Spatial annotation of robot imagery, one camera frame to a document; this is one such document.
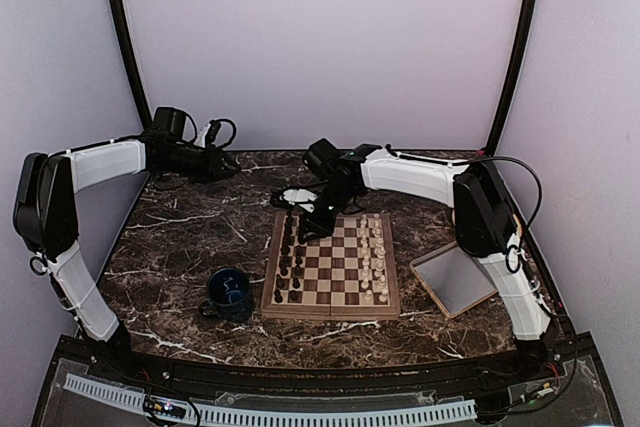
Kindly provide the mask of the dark wooden chess queen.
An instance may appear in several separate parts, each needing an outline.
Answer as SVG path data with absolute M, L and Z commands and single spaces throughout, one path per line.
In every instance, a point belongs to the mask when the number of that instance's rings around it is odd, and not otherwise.
M 289 257 L 282 257 L 279 262 L 279 272 L 281 276 L 286 276 L 288 274 L 289 269 Z

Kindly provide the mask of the wooden folding chess board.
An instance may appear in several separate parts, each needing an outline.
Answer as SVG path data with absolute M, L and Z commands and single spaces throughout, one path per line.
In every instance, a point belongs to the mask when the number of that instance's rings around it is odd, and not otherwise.
M 335 229 L 330 237 L 320 240 L 298 242 L 300 217 L 293 214 L 291 242 L 284 241 L 285 216 L 279 213 L 275 217 L 269 260 L 261 298 L 261 313 L 266 318 L 296 320 L 341 320 L 376 321 L 397 320 L 401 306 L 396 273 L 393 239 L 390 218 L 385 213 L 382 218 L 383 236 L 386 247 L 386 262 L 389 280 L 390 301 L 387 306 L 370 306 L 361 301 L 359 291 L 358 236 L 357 221 L 362 214 L 344 216 L 336 219 Z M 279 262 L 281 246 L 291 246 L 288 274 L 281 276 Z M 304 247 L 302 265 L 295 268 L 295 250 Z M 285 288 L 281 289 L 282 303 L 274 300 L 276 276 L 285 279 Z M 292 279 L 300 279 L 300 287 L 292 287 Z M 299 291 L 299 303 L 288 303 L 288 292 Z

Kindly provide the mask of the silver metal tray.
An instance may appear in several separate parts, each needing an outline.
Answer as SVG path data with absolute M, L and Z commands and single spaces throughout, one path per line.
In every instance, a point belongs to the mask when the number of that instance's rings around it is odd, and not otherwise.
M 410 267 L 447 319 L 458 317 L 497 293 L 489 276 L 456 242 L 414 259 Z

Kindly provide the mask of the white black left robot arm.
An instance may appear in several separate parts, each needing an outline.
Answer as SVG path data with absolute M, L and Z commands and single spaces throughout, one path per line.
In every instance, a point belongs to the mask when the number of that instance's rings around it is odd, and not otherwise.
M 13 227 L 30 252 L 30 268 L 50 279 L 62 307 L 90 340 L 109 346 L 101 364 L 120 383 L 141 374 L 140 359 L 121 344 L 129 341 L 126 326 L 98 286 L 96 271 L 84 253 L 84 192 L 120 178 L 140 174 L 175 174 L 201 183 L 238 174 L 228 149 L 238 128 L 218 117 L 184 134 L 192 116 L 178 108 L 156 109 L 142 132 L 55 153 L 25 156 L 13 208 Z

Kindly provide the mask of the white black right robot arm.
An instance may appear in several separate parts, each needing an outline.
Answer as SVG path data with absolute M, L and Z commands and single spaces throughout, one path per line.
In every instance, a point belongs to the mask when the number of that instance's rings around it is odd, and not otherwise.
M 546 347 L 533 341 L 543 339 L 551 314 L 535 275 L 525 265 L 526 225 L 515 211 L 495 161 L 486 156 L 437 159 L 368 143 L 340 151 L 322 138 L 303 155 L 320 191 L 290 187 L 283 197 L 304 211 L 300 241 L 331 235 L 338 214 L 370 191 L 406 194 L 446 206 L 457 246 L 496 287 L 516 340 L 531 342 L 510 360 L 511 373 L 521 381 L 530 381 L 549 363 Z

